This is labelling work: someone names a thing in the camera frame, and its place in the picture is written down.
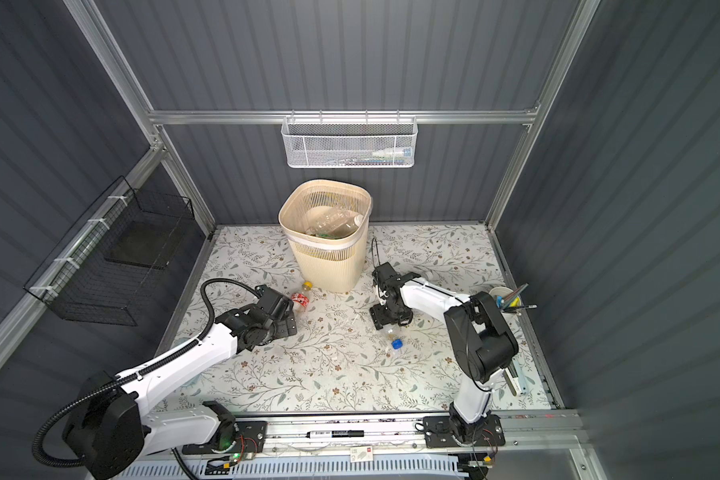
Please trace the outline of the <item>clear bottle blue cap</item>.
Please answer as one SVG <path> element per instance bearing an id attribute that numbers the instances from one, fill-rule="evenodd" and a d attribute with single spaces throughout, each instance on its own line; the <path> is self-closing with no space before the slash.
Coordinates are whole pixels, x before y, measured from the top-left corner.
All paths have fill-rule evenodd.
<path id="1" fill-rule="evenodd" d="M 390 352 L 397 352 L 403 347 L 402 328 L 399 325 L 387 325 L 384 329 L 384 335 Z"/>

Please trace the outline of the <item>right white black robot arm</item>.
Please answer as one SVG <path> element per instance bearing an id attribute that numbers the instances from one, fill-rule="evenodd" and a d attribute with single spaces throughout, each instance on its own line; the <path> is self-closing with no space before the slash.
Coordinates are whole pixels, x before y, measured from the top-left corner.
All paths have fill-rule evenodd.
<path id="1" fill-rule="evenodd" d="M 417 273 L 401 274 L 388 262 L 374 268 L 372 284 L 378 303 L 370 308 L 374 327 L 391 336 L 399 350 L 398 330 L 411 324 L 416 312 L 445 325 L 454 360 L 463 372 L 459 391 L 449 406 L 449 430 L 455 442 L 478 440 L 499 444 L 488 427 L 489 404 L 495 385 L 511 370 L 519 342 L 497 300 L 486 292 L 472 296 L 436 286 Z"/>

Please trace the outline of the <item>clear bottle blue label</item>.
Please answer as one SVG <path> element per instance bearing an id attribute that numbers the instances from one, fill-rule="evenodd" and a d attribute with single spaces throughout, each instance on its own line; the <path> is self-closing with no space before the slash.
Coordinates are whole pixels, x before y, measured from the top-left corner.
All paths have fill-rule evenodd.
<path id="1" fill-rule="evenodd" d="M 343 208 L 331 208 L 319 214 L 306 233 L 325 239 L 343 239 L 354 234 L 363 224 L 362 214 Z"/>

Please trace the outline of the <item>clear cola bottle yellow cap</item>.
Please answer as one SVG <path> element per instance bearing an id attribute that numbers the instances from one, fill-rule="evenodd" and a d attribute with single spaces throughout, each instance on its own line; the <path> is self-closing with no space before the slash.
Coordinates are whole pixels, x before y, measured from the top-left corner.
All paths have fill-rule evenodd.
<path id="1" fill-rule="evenodd" d="M 293 312 L 296 316 L 306 313 L 311 303 L 313 284 L 310 281 L 304 281 L 299 290 L 291 295 L 293 302 Z"/>

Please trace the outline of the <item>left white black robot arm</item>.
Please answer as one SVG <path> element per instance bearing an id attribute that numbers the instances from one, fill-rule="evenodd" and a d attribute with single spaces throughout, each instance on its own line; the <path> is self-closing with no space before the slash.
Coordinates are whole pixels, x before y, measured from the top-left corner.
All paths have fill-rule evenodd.
<path id="1" fill-rule="evenodd" d="M 62 438 L 94 478 L 113 478 L 144 456 L 185 445 L 220 454 L 243 450 L 235 416 L 217 401 L 184 413 L 155 409 L 208 368 L 296 334 L 291 298 L 265 285 L 253 292 L 254 302 L 211 314 L 203 330 L 179 346 L 117 375 L 100 372 L 85 381 Z"/>

